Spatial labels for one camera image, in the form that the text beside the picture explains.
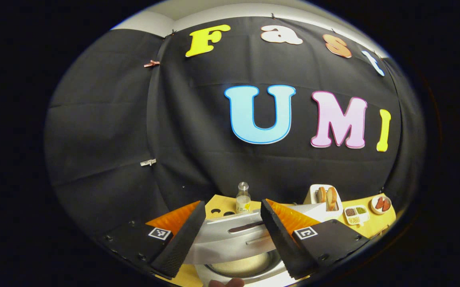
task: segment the yellow table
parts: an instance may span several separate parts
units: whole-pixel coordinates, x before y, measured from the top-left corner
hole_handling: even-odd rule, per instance
[[[354,205],[364,205],[368,207],[368,213],[370,214],[370,220],[366,221],[363,226],[359,225],[349,225],[347,224],[347,220],[345,220],[345,216],[342,214],[338,220],[343,222],[350,228],[354,229],[355,231],[359,232],[361,235],[371,238],[372,236],[376,236],[380,234],[384,229],[387,229],[395,220],[396,220],[396,213],[393,206],[391,206],[390,210],[382,215],[377,215],[373,211],[370,210],[370,200],[375,196],[370,196],[367,198],[361,198],[356,200],[350,201],[342,201],[343,208],[354,206]],[[283,204],[286,206],[292,206],[294,204]],[[260,209],[261,202],[260,201],[251,201],[250,210]],[[212,213],[213,209],[219,209],[221,212]],[[232,211],[236,212],[235,206],[235,198],[232,197],[225,197],[221,195],[215,195],[212,199],[206,203],[205,205],[205,213],[206,218],[219,218],[222,217],[225,212]],[[160,276],[158,278],[168,281],[170,283],[183,286],[183,287],[202,287],[203,284],[200,281],[197,270],[195,269],[194,265],[190,264],[183,264],[179,273],[173,280],[167,280]]]

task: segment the pink clip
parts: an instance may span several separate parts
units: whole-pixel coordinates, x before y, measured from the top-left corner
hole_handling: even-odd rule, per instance
[[[154,66],[157,66],[157,65],[159,65],[159,62],[150,60],[150,63],[143,65],[143,67],[148,68],[148,67],[154,67]]]

